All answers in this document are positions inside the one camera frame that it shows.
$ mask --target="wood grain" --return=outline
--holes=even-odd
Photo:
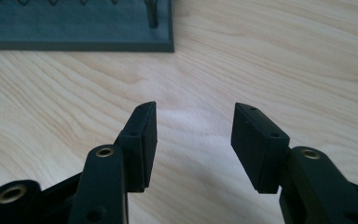
[[[235,102],[358,184],[358,1],[174,2],[174,54],[0,51],[0,186],[76,174],[152,100],[158,149],[131,223],[283,223],[230,146]]]

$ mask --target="table surface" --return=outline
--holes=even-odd
[[[283,223],[230,146],[236,102],[358,184],[358,1],[174,1],[175,53],[0,51],[0,186],[83,169],[156,101],[150,188],[131,223]]]

